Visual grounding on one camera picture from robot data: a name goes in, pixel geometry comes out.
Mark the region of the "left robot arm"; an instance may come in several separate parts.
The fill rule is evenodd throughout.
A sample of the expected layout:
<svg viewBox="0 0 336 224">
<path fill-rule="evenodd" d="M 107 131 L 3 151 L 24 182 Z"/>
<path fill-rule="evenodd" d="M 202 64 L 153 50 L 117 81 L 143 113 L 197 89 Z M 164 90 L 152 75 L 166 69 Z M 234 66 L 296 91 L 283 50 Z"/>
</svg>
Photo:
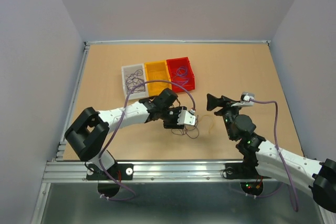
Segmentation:
<svg viewBox="0 0 336 224">
<path fill-rule="evenodd" d="M 91 162 L 98 167 L 106 179 L 117 172 L 117 161 L 109 151 L 103 149 L 108 134 L 135 125 L 162 120 L 165 129 L 183 129 L 181 118 L 187 115 L 187 107 L 174 107 L 178 95 L 171 89 L 164 89 L 159 95 L 140 99 L 127 107 L 96 111 L 84 109 L 65 132 L 65 139 L 82 162 Z"/>
</svg>

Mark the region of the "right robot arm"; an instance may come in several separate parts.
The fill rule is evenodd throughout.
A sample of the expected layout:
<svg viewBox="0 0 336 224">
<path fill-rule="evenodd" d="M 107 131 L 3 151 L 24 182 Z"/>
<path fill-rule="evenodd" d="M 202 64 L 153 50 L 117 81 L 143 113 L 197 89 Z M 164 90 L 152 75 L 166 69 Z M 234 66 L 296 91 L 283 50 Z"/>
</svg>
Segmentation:
<svg viewBox="0 0 336 224">
<path fill-rule="evenodd" d="M 287 151 L 274 142 L 258 135 L 252 119 L 241 114 L 243 107 L 253 106 L 258 100 L 244 92 L 239 101 L 225 96 L 217 98 L 207 94 L 208 111 L 223 118 L 228 138 L 236 141 L 236 148 L 243 155 L 241 170 L 244 175 L 273 178 L 292 188 L 293 195 L 302 191 L 315 203 L 330 212 L 335 212 L 335 161 L 309 159 Z"/>
</svg>

